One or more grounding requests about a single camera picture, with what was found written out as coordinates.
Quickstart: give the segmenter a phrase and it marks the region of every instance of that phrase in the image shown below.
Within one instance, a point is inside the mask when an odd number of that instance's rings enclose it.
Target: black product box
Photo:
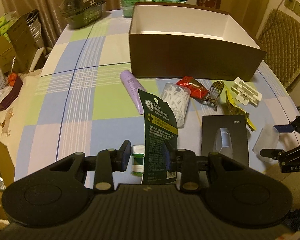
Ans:
[[[201,156],[219,152],[249,166],[247,128],[244,115],[202,116]]]

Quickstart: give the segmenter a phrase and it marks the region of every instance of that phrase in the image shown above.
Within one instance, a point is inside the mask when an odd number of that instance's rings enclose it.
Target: barcode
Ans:
[[[167,171],[167,179],[172,179],[176,177],[176,172],[168,172]]]

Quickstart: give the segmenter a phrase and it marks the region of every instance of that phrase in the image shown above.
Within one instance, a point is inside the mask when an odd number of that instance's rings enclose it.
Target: table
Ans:
[[[130,18],[122,11],[85,28],[65,28],[54,46],[32,98],[18,149],[15,180],[25,177],[74,152],[96,155],[107,148],[119,148],[125,139],[132,145],[144,144],[144,117],[140,116],[122,85],[119,74],[130,69],[128,32]],[[167,82],[178,79],[140,79],[149,93],[160,95]],[[206,88],[212,80],[199,80]],[[248,132],[250,167],[266,172],[272,163],[263,163],[252,148],[266,123],[287,124],[298,111],[270,68],[262,62],[251,80],[262,93],[258,107],[239,106],[250,113],[257,131]],[[231,87],[233,82],[225,82]],[[220,97],[225,101],[225,94]],[[223,114],[221,107],[201,105],[191,99],[186,122],[179,129],[178,147],[201,151],[202,115]],[[300,135],[280,137],[285,150],[300,145]],[[140,183],[132,176],[131,159],[125,173],[114,172],[118,183]],[[93,174],[86,185],[92,187]]]

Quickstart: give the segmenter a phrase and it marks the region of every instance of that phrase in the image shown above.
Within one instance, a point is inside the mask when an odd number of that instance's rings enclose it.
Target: green packaging card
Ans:
[[[150,93],[138,90],[145,117],[145,155],[142,184],[166,184],[176,181],[176,172],[165,167],[162,145],[168,140],[177,149],[178,128],[168,103]]]

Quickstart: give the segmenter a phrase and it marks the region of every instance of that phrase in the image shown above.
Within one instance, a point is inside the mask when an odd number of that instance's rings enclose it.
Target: chair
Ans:
[[[275,11],[270,13],[261,35],[271,26]],[[300,79],[300,23],[278,10],[260,42],[267,51],[264,61],[290,92]]]

